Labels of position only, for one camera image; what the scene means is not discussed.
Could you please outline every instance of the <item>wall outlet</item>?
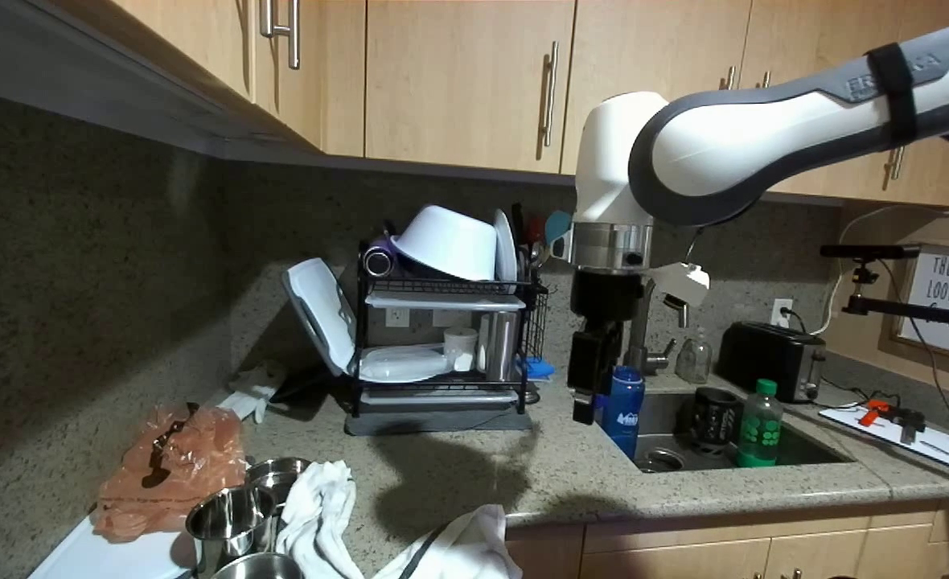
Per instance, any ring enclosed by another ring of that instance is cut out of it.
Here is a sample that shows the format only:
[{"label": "wall outlet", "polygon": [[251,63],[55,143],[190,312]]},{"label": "wall outlet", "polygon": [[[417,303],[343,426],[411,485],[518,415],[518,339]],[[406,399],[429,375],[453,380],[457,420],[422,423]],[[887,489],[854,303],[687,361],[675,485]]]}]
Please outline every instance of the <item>wall outlet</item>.
[{"label": "wall outlet", "polygon": [[784,315],[781,309],[795,309],[795,299],[771,299],[770,326],[792,327],[792,315]]}]

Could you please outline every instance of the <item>gray wall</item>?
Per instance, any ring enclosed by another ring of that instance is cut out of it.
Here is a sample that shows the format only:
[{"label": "gray wall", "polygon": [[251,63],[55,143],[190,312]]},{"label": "gray wall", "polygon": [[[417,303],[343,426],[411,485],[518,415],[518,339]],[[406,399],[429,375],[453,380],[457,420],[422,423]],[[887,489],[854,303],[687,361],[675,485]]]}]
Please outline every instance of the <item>gray wall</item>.
[{"label": "gray wall", "polygon": [[[384,168],[216,163],[0,103],[0,577],[24,577],[91,510],[143,420],[219,397],[258,361],[320,365],[281,273],[304,257],[351,263],[384,219],[443,203],[490,219],[574,211],[569,179],[417,178]],[[761,206],[707,231],[696,257],[713,290],[701,326],[766,320],[795,295],[817,326],[839,214]],[[658,231],[658,263],[687,231]],[[564,367],[579,320],[550,267],[547,353]],[[654,341],[680,339],[658,307]]]},{"label": "gray wall", "polygon": [[230,375],[210,168],[0,103],[0,577],[91,510],[162,406]]}]

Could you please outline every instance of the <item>robotic arm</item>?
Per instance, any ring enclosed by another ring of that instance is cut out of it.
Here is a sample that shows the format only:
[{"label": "robotic arm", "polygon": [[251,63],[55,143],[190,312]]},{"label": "robotic arm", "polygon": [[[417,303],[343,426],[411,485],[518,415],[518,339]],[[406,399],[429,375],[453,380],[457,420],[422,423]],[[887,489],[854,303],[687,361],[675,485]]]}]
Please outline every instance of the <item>robotic arm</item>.
[{"label": "robotic arm", "polygon": [[579,226],[731,223],[792,175],[933,137],[949,139],[949,29],[781,87],[614,97],[581,131],[574,244]]}]

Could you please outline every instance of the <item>countertop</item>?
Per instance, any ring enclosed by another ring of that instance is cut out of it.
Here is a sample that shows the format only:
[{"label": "countertop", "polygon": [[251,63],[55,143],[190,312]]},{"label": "countertop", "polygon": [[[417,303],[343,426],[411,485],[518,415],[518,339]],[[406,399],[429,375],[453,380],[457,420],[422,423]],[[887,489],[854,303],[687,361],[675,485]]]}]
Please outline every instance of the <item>countertop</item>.
[{"label": "countertop", "polygon": [[[650,378],[647,391],[693,387]],[[851,397],[825,391],[822,402],[839,406]],[[854,464],[640,474],[598,426],[574,423],[565,387],[542,387],[528,420],[528,432],[351,438],[343,410],[329,399],[312,420],[269,412],[265,426],[248,426],[248,455],[351,466],[356,504],[343,542],[365,573],[377,573],[422,534],[490,501],[503,504],[511,526],[949,501],[949,470],[844,436],[822,423],[815,406],[790,410],[784,423]]]}]

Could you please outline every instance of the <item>white bowl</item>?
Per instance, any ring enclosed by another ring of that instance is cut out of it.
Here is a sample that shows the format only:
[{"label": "white bowl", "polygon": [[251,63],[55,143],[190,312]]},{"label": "white bowl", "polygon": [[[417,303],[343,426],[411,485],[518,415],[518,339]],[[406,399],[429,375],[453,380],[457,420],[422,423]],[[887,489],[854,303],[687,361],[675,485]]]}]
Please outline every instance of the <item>white bowl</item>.
[{"label": "white bowl", "polygon": [[495,281],[495,226],[443,206],[426,206],[393,244],[414,263],[461,278]]}]

